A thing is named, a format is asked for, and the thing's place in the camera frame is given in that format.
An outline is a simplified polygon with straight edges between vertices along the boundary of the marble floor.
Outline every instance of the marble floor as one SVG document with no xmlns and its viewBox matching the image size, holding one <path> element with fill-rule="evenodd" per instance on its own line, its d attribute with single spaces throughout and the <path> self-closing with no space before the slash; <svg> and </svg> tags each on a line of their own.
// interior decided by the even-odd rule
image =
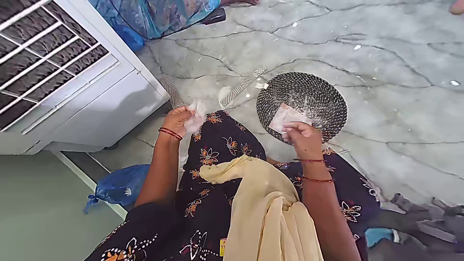
<svg viewBox="0 0 464 261">
<path fill-rule="evenodd" d="M 261 0 L 227 7 L 224 22 L 193 26 L 137 53 L 160 78 L 172 77 L 186 103 L 220 109 L 218 95 L 260 65 L 266 80 L 308 72 L 333 84 L 348 121 L 330 141 L 380 190 L 414 202 L 464 203 L 464 16 L 452 0 Z M 227 109 L 279 161 L 293 147 L 261 126 L 248 87 Z M 92 155 L 108 169 L 150 163 L 156 112 L 120 141 Z"/>
</svg>

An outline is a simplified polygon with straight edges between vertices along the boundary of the cotton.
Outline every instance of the cotton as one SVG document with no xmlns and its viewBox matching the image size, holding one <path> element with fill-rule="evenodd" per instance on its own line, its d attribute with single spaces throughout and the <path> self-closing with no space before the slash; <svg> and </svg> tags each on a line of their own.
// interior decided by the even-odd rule
<svg viewBox="0 0 464 261">
<path fill-rule="evenodd" d="M 187 134 L 198 134 L 206 121 L 206 105 L 201 100 L 195 100 L 189 107 L 195 114 L 184 123 Z"/>
</svg>

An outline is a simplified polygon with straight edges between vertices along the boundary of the air cooler vent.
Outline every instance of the air cooler vent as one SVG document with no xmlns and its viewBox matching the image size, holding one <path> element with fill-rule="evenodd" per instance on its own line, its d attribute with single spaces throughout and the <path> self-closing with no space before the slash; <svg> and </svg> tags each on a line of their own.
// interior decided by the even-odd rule
<svg viewBox="0 0 464 261">
<path fill-rule="evenodd" d="M 108 53 L 53 1 L 1 1 L 0 130 Z"/>
</svg>

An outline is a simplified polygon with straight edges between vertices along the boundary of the teal cloth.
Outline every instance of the teal cloth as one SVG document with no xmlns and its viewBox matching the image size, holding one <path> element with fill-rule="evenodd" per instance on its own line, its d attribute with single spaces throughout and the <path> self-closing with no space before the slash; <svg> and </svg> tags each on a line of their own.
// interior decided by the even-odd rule
<svg viewBox="0 0 464 261">
<path fill-rule="evenodd" d="M 366 241 L 369 248 L 377 244 L 382 238 L 393 241 L 393 230 L 388 228 L 368 228 L 366 230 Z"/>
<path fill-rule="evenodd" d="M 219 7 L 220 0 L 88 0 L 113 25 L 127 26 L 147 39 L 202 20 Z"/>
</svg>

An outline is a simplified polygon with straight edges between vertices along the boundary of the dark floral dress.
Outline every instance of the dark floral dress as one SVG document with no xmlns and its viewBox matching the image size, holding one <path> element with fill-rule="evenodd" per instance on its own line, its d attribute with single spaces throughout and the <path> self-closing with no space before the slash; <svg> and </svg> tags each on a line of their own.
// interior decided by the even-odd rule
<svg viewBox="0 0 464 261">
<path fill-rule="evenodd" d="M 208 114 L 199 134 L 192 135 L 175 204 L 153 202 L 132 209 L 86 260 L 222 260 L 221 239 L 229 232 L 231 206 L 241 178 L 213 185 L 200 177 L 200 167 L 229 162 L 243 154 L 266 160 L 262 145 L 241 123 L 225 111 Z M 335 179 L 340 209 L 365 259 L 366 222 L 379 211 L 376 192 L 331 148 L 323 154 Z M 275 167 L 293 182 L 301 198 L 301 164 Z"/>
</svg>

